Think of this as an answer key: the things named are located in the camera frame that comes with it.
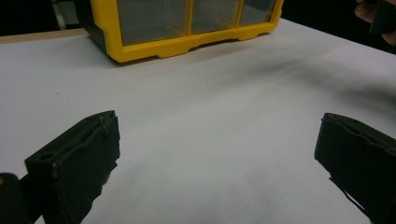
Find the finger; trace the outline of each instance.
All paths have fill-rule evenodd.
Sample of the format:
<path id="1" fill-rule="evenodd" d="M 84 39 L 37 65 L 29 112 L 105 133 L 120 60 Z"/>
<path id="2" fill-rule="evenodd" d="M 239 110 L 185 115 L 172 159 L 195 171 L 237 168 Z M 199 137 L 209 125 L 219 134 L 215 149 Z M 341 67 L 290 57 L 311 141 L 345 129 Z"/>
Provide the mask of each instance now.
<path id="1" fill-rule="evenodd" d="M 391 4 L 393 4 L 393 5 L 396 6 L 396 0 L 385 0 L 385 1 L 387 1 L 387 2 L 389 2 L 389 3 L 391 3 Z"/>
<path id="2" fill-rule="evenodd" d="M 370 23 L 373 22 L 375 14 L 375 6 L 367 4 L 367 3 L 360 3 L 355 8 L 355 15 L 361 18 L 364 21 L 368 21 Z"/>
<path id="3" fill-rule="evenodd" d="M 389 34 L 382 35 L 385 41 L 387 41 L 390 45 L 396 46 L 396 30 Z"/>

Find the storage organizer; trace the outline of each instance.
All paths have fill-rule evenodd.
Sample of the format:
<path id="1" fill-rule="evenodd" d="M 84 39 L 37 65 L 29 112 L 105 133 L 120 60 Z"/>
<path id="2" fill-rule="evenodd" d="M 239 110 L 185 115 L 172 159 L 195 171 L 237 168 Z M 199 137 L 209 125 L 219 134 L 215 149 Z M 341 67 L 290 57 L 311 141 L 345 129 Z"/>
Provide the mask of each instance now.
<path id="1" fill-rule="evenodd" d="M 273 31 L 283 0 L 75 0 L 91 38 L 119 63 Z"/>

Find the yellow box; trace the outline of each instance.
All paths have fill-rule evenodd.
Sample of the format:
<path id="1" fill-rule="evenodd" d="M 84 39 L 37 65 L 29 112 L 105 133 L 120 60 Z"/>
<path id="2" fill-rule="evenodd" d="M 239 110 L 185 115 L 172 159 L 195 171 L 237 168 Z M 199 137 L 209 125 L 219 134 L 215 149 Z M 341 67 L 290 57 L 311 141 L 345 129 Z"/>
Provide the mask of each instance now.
<path id="1" fill-rule="evenodd" d="M 90 37 L 119 63 L 171 57 L 273 31 L 283 0 L 75 0 Z"/>

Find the clear plastic window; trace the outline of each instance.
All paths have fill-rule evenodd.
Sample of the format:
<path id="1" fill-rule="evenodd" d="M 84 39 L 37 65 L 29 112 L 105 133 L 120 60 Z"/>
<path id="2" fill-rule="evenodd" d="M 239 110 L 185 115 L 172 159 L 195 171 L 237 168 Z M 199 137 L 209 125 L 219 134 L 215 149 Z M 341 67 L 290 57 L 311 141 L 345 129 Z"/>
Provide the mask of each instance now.
<path id="1" fill-rule="evenodd" d="M 245 0 L 239 25 L 251 25 L 270 20 L 275 0 Z"/>
<path id="2" fill-rule="evenodd" d="M 186 0 L 118 0 L 122 45 L 186 34 Z"/>
<path id="3" fill-rule="evenodd" d="M 238 0 L 195 0 L 192 10 L 193 34 L 233 27 Z"/>

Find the yellow plastic edge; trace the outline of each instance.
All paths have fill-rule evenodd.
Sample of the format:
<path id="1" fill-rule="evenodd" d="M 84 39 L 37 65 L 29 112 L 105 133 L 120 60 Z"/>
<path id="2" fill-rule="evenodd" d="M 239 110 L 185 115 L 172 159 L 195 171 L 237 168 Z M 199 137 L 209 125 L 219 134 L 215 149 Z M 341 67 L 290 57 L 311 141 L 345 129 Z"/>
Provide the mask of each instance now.
<path id="1" fill-rule="evenodd" d="M 191 28 L 192 1 L 193 0 L 188 0 L 187 4 L 188 31 L 189 28 Z M 240 7 L 243 3 L 243 0 L 239 1 Z M 269 22 L 239 27 L 235 23 L 235 28 L 227 30 L 208 32 L 198 35 L 187 34 L 182 37 L 153 41 L 126 47 L 122 45 L 121 40 L 117 0 L 91 0 L 91 3 L 94 21 L 104 33 L 107 54 L 115 61 L 119 63 L 125 63 L 151 56 L 158 56 L 160 58 L 172 57 L 187 53 L 190 49 L 196 48 L 203 44 L 227 39 L 238 39 L 243 41 L 255 38 L 260 34 L 269 33 L 275 30 L 277 24 L 279 23 L 283 1 L 284 0 L 275 1 L 274 9 Z"/>

